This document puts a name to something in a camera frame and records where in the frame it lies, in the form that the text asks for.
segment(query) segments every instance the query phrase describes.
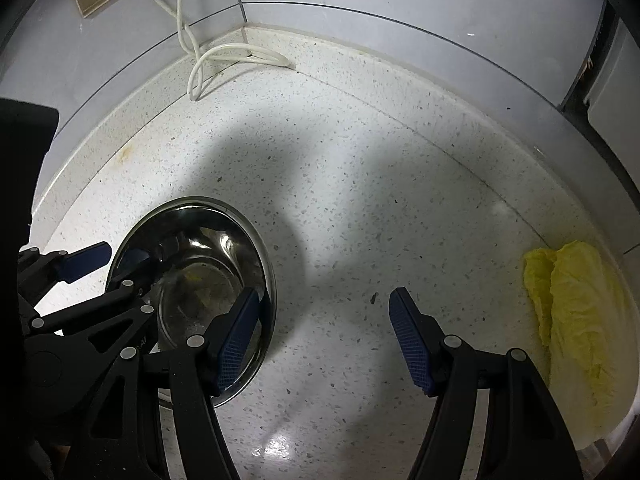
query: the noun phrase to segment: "cable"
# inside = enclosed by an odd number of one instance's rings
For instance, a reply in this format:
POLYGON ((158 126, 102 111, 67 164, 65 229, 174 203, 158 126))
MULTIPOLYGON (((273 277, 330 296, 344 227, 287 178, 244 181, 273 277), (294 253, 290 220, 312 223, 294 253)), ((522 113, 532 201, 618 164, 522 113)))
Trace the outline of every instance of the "cable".
POLYGON ((272 66, 290 66, 290 61, 284 57, 282 54, 278 54, 274 50, 269 48, 264 48, 263 46, 252 45, 248 43, 225 43, 222 45, 215 46, 207 50, 204 54, 200 51, 200 45, 198 44, 198 40, 195 35, 192 33, 189 25, 183 22, 182 20, 182 0, 177 1, 177 9, 173 10, 164 0, 153 0, 158 4, 165 12, 169 15, 173 16, 177 25, 177 33, 178 33, 178 42, 180 43, 180 47, 185 53, 189 56, 193 56, 196 60, 193 69, 191 70, 191 74, 189 75, 189 80, 187 83, 187 95, 189 99, 192 101, 197 101, 202 94, 202 84, 204 82, 204 69, 203 63, 209 57, 212 57, 217 52, 222 52, 224 50, 231 49, 243 49, 249 51, 250 54, 254 52, 258 52, 265 57, 257 57, 257 56, 214 56, 216 60, 225 60, 225 61, 242 61, 247 63, 256 63, 256 64, 265 64, 272 66), (189 37, 191 42, 191 48, 189 48, 184 41, 183 31, 189 37), (193 86, 193 79, 195 75, 198 75, 196 86, 193 86))

